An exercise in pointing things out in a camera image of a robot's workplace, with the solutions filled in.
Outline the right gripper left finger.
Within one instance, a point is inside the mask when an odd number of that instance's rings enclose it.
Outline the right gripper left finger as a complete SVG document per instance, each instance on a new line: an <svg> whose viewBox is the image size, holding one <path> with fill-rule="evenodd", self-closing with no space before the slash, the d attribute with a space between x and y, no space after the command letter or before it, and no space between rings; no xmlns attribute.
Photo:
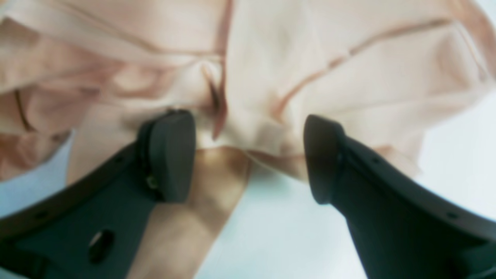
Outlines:
<svg viewBox="0 0 496 279"><path fill-rule="evenodd" d="M27 279L124 279L157 203L187 200L193 115L173 110L68 188L1 218L1 268Z"/></svg>

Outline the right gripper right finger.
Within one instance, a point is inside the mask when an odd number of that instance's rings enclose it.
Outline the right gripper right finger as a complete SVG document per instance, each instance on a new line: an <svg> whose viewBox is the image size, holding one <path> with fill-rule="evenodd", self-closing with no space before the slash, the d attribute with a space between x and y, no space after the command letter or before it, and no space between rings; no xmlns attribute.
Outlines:
<svg viewBox="0 0 496 279"><path fill-rule="evenodd" d="M495 222L418 185L335 121L303 131L312 196L346 219L369 279L494 279Z"/></svg>

